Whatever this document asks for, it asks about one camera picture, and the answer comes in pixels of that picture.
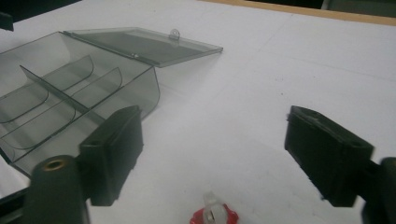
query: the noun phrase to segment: white table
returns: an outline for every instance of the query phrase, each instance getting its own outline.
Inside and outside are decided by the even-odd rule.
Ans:
[[[283,148],[291,105],[317,110],[396,155],[396,27],[199,1],[87,0],[0,30],[0,51],[63,30],[142,27],[224,47],[157,69],[145,147],[93,224],[189,223],[212,190],[243,224],[361,223],[333,208]],[[0,194],[25,186],[1,162]]]

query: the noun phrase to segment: red object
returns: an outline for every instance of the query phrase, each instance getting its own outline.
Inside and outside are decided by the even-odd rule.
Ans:
[[[227,204],[223,204],[225,210],[227,211],[227,224],[236,224],[238,222],[239,216],[235,211],[231,210]],[[204,224],[204,208],[196,211],[192,218],[190,219],[190,224]]]

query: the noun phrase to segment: wooden edge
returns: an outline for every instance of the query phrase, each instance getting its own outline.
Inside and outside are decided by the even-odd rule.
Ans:
[[[283,5],[262,3],[262,2],[250,2],[244,0],[200,0],[200,1],[221,3],[221,4],[227,4],[227,5],[239,6],[239,7],[255,7],[255,8],[268,9],[273,11],[296,13],[307,16],[316,16],[316,17],[330,18],[330,19],[336,19],[342,21],[359,21],[359,22],[396,26],[396,18],[390,18],[390,17],[362,15],[355,13],[307,8],[307,7],[291,7],[291,6],[283,6]]]

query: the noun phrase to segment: transparent lid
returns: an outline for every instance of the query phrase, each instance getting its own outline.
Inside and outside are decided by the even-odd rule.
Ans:
[[[141,28],[65,31],[64,34],[156,67],[222,51],[221,47],[181,38],[178,30],[172,30],[170,35]]]

